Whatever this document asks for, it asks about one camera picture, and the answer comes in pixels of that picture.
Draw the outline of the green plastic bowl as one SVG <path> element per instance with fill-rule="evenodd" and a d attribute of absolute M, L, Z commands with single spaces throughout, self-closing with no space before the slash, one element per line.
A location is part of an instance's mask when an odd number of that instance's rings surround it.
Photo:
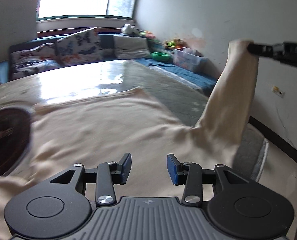
<path fill-rule="evenodd" d="M 171 56 L 168 53 L 162 53 L 162 52 L 153 52 L 152 59 L 159 62 L 168 62 L 171 59 Z"/>

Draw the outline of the colourful plush toys pile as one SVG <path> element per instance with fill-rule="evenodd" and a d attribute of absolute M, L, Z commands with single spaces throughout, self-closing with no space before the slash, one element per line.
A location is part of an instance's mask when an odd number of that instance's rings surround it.
<path fill-rule="evenodd" d="M 184 47 L 185 42 L 179 38 L 174 38 L 169 41 L 164 41 L 163 42 L 163 48 L 168 49 L 168 50 L 182 50 Z"/>

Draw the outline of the butterfly print cushion lying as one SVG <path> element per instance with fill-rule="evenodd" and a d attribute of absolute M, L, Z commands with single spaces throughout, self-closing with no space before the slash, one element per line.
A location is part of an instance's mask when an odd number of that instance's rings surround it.
<path fill-rule="evenodd" d="M 61 65 L 55 43 L 46 43 L 32 49 L 25 49 L 11 53 L 11 80 L 59 69 Z"/>

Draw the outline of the grey plain cushion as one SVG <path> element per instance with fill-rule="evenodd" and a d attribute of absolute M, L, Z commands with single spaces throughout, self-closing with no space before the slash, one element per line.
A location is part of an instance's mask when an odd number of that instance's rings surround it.
<path fill-rule="evenodd" d="M 113 40 L 117 59 L 132 60 L 151 57 L 147 40 L 143 37 L 114 35 Z"/>

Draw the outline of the white plush toy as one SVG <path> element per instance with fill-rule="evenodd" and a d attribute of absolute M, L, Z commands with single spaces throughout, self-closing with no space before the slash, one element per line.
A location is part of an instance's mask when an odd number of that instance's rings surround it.
<path fill-rule="evenodd" d="M 126 35 L 139 35 L 140 31 L 138 30 L 136 25 L 125 24 L 121 28 L 121 33 Z"/>

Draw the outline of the blue corner sofa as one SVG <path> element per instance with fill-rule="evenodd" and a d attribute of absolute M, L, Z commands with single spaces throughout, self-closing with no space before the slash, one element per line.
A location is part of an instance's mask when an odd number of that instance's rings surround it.
<path fill-rule="evenodd" d="M 100 39 L 103 42 L 102 51 L 106 54 L 103 57 L 104 61 L 112 61 L 116 59 L 113 41 L 114 35 L 114 33 L 110 32 L 99 33 Z M 13 59 L 11 55 L 12 53 L 33 49 L 48 43 L 54 46 L 57 40 L 65 37 L 67 37 L 67 35 L 44 36 L 31 41 L 10 46 L 8 49 L 8 60 L 0 62 L 0 85 L 11 81 L 14 77 L 15 69 L 13 67 Z M 142 57 L 136 59 L 136 61 L 140 64 L 143 64 L 144 66 L 160 70 L 166 75 L 192 87 L 193 89 L 205 94 L 206 96 L 210 95 L 216 84 L 216 79 L 206 75 L 201 70 L 186 70 L 179 66 L 173 65 L 171 63 L 171 59 L 162 62 L 153 58 Z"/>

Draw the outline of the cream white sweater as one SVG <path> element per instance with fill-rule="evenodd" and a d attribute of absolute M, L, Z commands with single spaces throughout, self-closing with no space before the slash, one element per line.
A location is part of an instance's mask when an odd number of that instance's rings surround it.
<path fill-rule="evenodd" d="M 186 126 L 142 88 L 67 103 L 37 106 L 33 147 L 19 167 L 0 177 L 0 239 L 9 239 L 4 208 L 15 195 L 75 163 L 87 168 L 132 155 L 132 170 L 118 196 L 180 196 L 166 157 L 204 168 L 231 166 L 254 98 L 258 57 L 249 41 L 229 43 L 226 66 L 195 126 Z"/>

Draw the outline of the round black induction cooktop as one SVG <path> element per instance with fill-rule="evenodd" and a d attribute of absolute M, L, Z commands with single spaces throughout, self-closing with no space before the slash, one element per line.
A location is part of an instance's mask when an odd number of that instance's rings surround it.
<path fill-rule="evenodd" d="M 30 150 L 31 117 L 28 109 L 0 109 L 0 176 L 10 174 Z"/>

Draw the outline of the clear plastic storage box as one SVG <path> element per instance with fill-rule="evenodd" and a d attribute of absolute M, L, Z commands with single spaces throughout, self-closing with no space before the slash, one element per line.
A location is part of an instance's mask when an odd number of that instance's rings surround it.
<path fill-rule="evenodd" d="M 183 50 L 173 50 L 173 64 L 193 73 L 201 73 L 207 62 L 206 57 L 190 54 Z"/>

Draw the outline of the white wall socket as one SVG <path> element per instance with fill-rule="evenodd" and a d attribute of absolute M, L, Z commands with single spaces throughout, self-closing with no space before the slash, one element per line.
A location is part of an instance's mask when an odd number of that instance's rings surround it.
<path fill-rule="evenodd" d="M 272 87 L 272 92 L 273 92 L 274 94 L 276 94 L 277 96 L 281 97 L 281 98 L 283 98 L 284 95 L 285 95 L 284 91 L 282 91 L 282 90 L 281 90 L 279 87 L 277 87 L 277 86 L 273 86 L 273 87 Z"/>

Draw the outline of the grey quilted star table cover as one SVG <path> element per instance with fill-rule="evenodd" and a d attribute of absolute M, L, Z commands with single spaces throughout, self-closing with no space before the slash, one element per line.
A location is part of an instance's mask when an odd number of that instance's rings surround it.
<path fill-rule="evenodd" d="M 207 97 L 198 91 L 160 70 L 145 67 L 135 61 L 112 61 L 55 69 L 0 85 L 0 109 L 21 107 L 32 113 L 30 150 L 20 164 L 27 159 L 33 147 L 32 124 L 37 106 L 67 103 L 134 88 L 142 88 L 153 96 L 186 126 L 195 126 L 207 103 Z M 259 180 L 267 148 L 268 143 L 263 135 L 248 125 L 231 167 L 248 178 Z"/>

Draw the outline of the butterfly print cushion upright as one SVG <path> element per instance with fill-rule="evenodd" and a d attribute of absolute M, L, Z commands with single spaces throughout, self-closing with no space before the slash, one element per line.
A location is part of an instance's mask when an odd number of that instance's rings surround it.
<path fill-rule="evenodd" d="M 99 62 L 103 60 L 98 28 L 80 31 L 56 41 L 59 60 L 65 66 Z"/>

